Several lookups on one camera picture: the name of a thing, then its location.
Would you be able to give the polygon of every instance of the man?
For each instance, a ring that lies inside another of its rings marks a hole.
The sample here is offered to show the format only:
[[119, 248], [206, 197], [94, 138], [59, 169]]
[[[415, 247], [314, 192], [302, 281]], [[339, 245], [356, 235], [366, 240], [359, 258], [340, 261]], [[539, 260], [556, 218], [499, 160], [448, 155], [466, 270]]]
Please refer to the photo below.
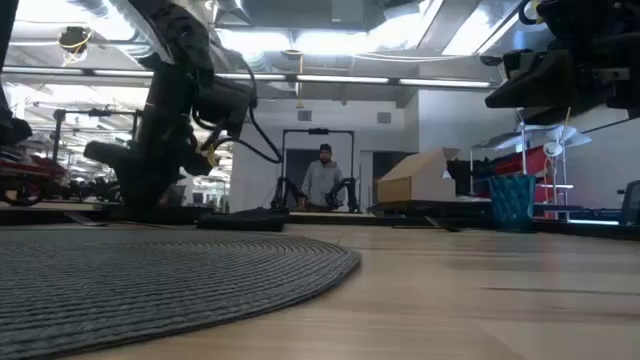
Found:
[[301, 190], [307, 198], [299, 200], [300, 207], [309, 211], [331, 211], [344, 203], [345, 192], [344, 189], [340, 189], [336, 194], [336, 204], [327, 204], [326, 195], [342, 181], [342, 172], [338, 164], [331, 161], [331, 155], [329, 144], [320, 145], [320, 160], [309, 164], [302, 183]]

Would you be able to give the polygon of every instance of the black mat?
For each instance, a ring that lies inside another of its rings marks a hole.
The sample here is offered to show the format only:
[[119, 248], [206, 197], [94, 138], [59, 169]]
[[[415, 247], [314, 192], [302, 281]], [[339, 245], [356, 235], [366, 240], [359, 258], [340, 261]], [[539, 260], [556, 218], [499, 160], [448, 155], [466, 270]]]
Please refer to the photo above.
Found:
[[0, 359], [46, 358], [263, 314], [340, 283], [336, 245], [189, 230], [0, 231]]

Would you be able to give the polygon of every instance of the round rug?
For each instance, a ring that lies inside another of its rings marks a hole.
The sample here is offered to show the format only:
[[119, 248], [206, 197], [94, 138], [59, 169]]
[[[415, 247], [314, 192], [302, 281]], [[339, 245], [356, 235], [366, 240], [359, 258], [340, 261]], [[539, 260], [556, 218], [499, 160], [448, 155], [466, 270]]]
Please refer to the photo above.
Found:
[[51, 358], [309, 299], [360, 262], [300, 237], [190, 230], [0, 231], [0, 359]]

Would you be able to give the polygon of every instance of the gray shirt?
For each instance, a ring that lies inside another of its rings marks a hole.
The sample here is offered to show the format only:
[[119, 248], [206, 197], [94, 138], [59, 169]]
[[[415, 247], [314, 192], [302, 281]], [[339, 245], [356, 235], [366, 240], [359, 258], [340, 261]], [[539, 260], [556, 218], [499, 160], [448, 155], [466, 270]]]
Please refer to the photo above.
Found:
[[[338, 164], [330, 162], [322, 164], [320, 160], [309, 164], [307, 175], [302, 183], [302, 192], [307, 195], [309, 202], [316, 206], [328, 206], [325, 195], [331, 192], [333, 186], [342, 181], [342, 172], [338, 168]], [[340, 189], [337, 194], [338, 205], [344, 203], [345, 190]]]

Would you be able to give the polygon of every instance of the blue wastebasket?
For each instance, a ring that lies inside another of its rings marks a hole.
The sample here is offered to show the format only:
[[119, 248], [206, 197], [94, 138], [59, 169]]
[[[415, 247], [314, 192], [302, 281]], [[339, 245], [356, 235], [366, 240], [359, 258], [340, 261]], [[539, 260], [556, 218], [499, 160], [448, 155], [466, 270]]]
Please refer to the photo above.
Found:
[[529, 231], [533, 223], [536, 178], [504, 175], [489, 178], [493, 216], [503, 231]]

